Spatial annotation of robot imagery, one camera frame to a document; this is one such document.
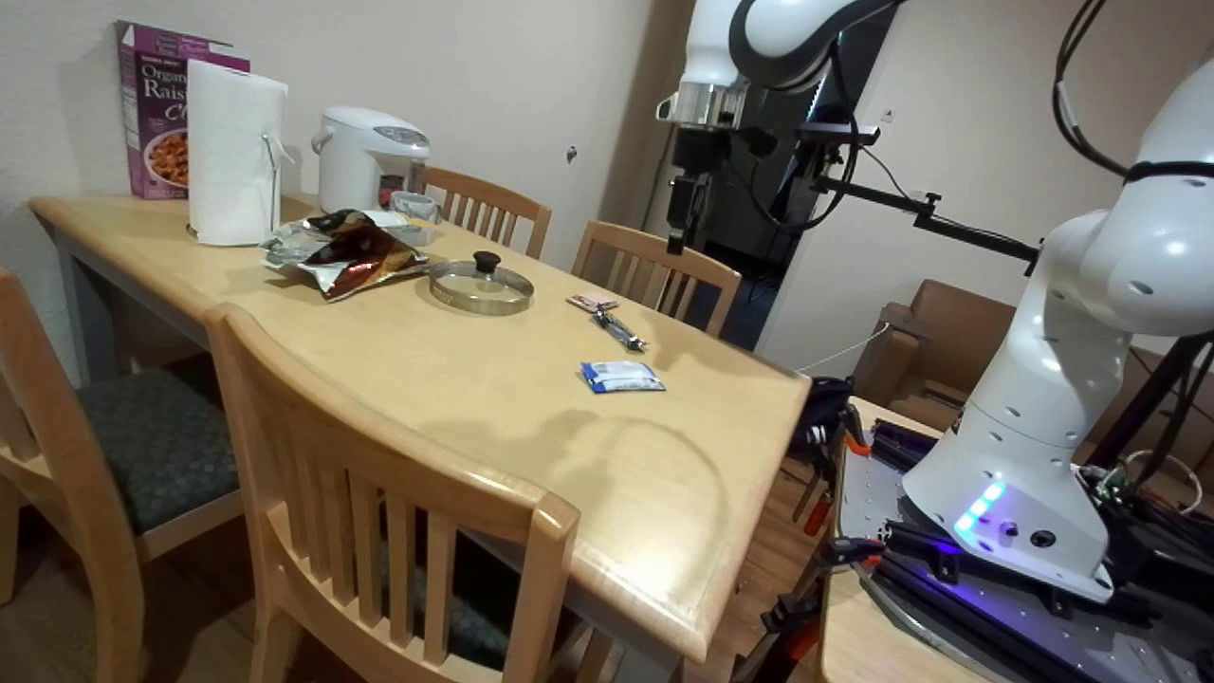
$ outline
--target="gray seat cushion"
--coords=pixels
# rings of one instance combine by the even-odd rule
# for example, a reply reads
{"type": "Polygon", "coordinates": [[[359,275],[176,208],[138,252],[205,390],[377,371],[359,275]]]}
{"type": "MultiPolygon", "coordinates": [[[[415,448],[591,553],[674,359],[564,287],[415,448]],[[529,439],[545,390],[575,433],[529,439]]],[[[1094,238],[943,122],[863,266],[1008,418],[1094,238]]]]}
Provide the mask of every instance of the gray seat cushion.
{"type": "Polygon", "coordinates": [[[134,533],[234,489],[234,458],[209,357],[92,382],[76,395],[111,458],[134,533]]]}

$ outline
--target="white electric kettle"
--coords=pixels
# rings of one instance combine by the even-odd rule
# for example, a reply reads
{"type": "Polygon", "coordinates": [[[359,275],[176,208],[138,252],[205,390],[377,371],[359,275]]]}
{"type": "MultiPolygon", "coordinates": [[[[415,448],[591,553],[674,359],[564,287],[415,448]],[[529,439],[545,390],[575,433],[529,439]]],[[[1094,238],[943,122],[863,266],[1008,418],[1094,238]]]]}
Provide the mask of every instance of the white electric kettle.
{"type": "Polygon", "coordinates": [[[426,191],[428,137],[390,113],[366,107],[329,107],[321,134],[311,137],[317,156],[317,206],[390,208],[398,191],[426,191]]]}

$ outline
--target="wooden table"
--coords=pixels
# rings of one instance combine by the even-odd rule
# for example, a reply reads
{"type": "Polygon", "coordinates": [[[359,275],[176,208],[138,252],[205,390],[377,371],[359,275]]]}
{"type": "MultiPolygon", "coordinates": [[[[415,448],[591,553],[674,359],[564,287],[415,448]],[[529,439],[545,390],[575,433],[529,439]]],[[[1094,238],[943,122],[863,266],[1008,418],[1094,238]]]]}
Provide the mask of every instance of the wooden table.
{"type": "MultiPolygon", "coordinates": [[[[933,433],[903,415],[890,415],[884,408],[873,408],[865,400],[852,400],[863,409],[865,430],[873,430],[878,418],[933,433]]],[[[943,683],[943,679],[983,679],[980,673],[950,661],[943,653],[930,649],[913,634],[899,630],[863,588],[859,569],[833,569],[827,576],[827,623],[825,623],[825,677],[827,679],[921,679],[921,683],[943,683]]]]}
{"type": "MultiPolygon", "coordinates": [[[[717,338],[621,303],[664,395],[591,395],[579,359],[626,357],[564,298],[591,285],[501,252],[534,303],[486,318],[444,308],[426,282],[326,303],[306,282],[261,270],[261,252],[199,247],[182,206],[34,199],[32,208],[82,276],[146,294],[182,329],[218,303],[248,308],[280,344],[390,424],[498,467],[579,507],[575,588],[680,657],[707,661],[764,499],[780,467],[807,378],[717,338]]],[[[491,247],[428,229],[428,256],[491,247]]]]}

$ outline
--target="wooden floor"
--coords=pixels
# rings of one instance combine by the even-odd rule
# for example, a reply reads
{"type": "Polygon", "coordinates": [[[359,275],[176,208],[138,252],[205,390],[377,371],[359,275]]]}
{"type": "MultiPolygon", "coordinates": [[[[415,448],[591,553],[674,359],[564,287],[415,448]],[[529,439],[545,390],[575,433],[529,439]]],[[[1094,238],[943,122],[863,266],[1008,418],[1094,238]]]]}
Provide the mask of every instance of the wooden floor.
{"type": "MultiPolygon", "coordinates": [[[[764,638],[764,612],[788,592],[812,553],[792,507],[806,486],[779,478],[755,533],[737,600],[725,616],[737,657],[764,638]]],[[[147,569],[147,679],[153,683],[242,683],[250,669],[250,569],[242,525],[228,525],[147,569]]],[[[89,683],[92,600],[70,552],[23,520],[23,586],[0,607],[0,683],[89,683]]],[[[317,647],[302,647],[293,683],[355,679],[317,647]]],[[[621,683],[673,679],[669,669],[626,653],[621,683]]]]}

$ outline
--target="food package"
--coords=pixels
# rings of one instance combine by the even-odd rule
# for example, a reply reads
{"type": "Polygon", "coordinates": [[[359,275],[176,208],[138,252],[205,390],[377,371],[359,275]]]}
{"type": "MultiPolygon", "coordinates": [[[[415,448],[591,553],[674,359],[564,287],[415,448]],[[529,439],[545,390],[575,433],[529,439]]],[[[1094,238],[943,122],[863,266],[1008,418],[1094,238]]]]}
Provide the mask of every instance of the food package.
{"type": "Polygon", "coordinates": [[[190,191],[186,61],[250,67],[228,41],[118,22],[124,169],[138,199],[177,203],[190,191]]]}
{"type": "Polygon", "coordinates": [[[395,212],[317,212],[278,229],[264,266],[306,275],[326,301],[348,301],[388,282],[426,275],[426,256],[402,242],[395,212]]]}

